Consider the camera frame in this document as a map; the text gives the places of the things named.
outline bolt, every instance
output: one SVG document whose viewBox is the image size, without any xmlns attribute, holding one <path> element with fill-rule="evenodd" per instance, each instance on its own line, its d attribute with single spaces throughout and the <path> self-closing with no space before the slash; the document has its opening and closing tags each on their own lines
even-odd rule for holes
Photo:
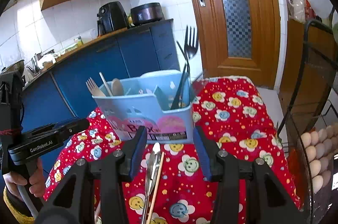
<svg viewBox="0 0 338 224">
<path fill-rule="evenodd" d="M 123 152 L 121 150 L 116 150 L 113 152 L 113 156 L 119 157 L 123 154 Z"/>
<path fill-rule="evenodd" d="M 80 158 L 79 160 L 77 160 L 76 164 L 79 165 L 79 166 L 82 166 L 86 163 L 86 160 L 83 159 L 83 158 Z"/>
<path fill-rule="evenodd" d="M 224 150 L 220 150 L 220 151 L 218 151 L 218 155 L 221 156 L 221 157 L 226 157 L 228 155 L 228 152 L 224 151 Z"/>
<path fill-rule="evenodd" d="M 264 162 L 265 162 L 264 159 L 262 159 L 262 158 L 260 158 L 260 157 L 259 157 L 259 158 L 256 158 L 255 161 L 256 161 L 256 163 L 257 163 L 258 165 L 263 165 Z"/>
</svg>

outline hand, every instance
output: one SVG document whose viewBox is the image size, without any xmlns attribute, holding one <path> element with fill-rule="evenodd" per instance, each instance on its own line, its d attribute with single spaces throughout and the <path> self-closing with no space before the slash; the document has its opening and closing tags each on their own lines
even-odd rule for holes
<svg viewBox="0 0 338 224">
<path fill-rule="evenodd" d="M 3 176 L 7 189 L 19 198 L 22 201 L 22 197 L 19 193 L 17 185 L 26 185 L 27 180 L 24 179 L 20 174 L 16 172 L 9 172 Z M 37 161 L 37 170 L 35 173 L 29 178 L 29 183 L 31 186 L 29 187 L 29 191 L 35 197 L 41 197 L 45 193 L 45 178 L 43 176 L 43 168 L 42 168 L 42 161 L 38 158 Z"/>
</svg>

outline wooden door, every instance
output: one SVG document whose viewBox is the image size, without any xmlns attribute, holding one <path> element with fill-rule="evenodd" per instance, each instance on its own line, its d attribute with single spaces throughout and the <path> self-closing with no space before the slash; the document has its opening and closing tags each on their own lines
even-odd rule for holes
<svg viewBox="0 0 338 224">
<path fill-rule="evenodd" d="M 210 76 L 248 76 L 273 88 L 279 56 L 278 0 L 193 0 L 202 64 Z"/>
</svg>

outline yellow sleeve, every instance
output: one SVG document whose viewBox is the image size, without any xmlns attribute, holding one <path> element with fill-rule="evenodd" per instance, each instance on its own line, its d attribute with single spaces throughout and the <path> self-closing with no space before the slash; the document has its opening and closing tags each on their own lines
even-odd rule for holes
<svg viewBox="0 0 338 224">
<path fill-rule="evenodd" d="M 33 224 L 34 223 L 34 218 L 33 217 L 28 217 L 25 216 L 22 213 L 19 213 L 11 204 L 11 202 L 8 200 L 7 197 L 7 188 L 5 187 L 4 191 L 3 191 L 3 200 L 5 201 L 8 209 L 11 211 L 11 213 L 13 214 L 13 216 L 16 218 L 16 220 L 20 223 L 20 224 Z"/>
</svg>

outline floral tablecloth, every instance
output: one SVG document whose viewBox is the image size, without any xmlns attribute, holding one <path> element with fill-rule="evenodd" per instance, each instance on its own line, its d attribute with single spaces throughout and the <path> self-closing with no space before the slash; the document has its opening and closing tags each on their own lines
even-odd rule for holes
<svg viewBox="0 0 338 224">
<path fill-rule="evenodd" d="M 193 102 L 193 119 L 209 139 L 239 159 L 263 158 L 299 207 L 295 185 L 288 171 L 282 145 L 273 122 L 252 82 L 246 77 L 211 78 Z M 123 146 L 104 115 L 96 108 L 88 117 L 89 128 L 76 134 L 59 154 L 46 181 L 45 200 L 79 158 L 94 161 Z M 130 223 L 140 223 L 144 204 L 146 160 L 152 145 L 144 151 L 138 175 L 123 183 Z M 217 183 L 203 176 L 193 144 L 161 145 L 165 152 L 158 194 L 151 224 L 196 223 L 211 220 Z M 95 181 L 95 207 L 100 200 L 100 183 Z M 240 181 L 238 223 L 245 223 L 245 181 Z"/>
</svg>

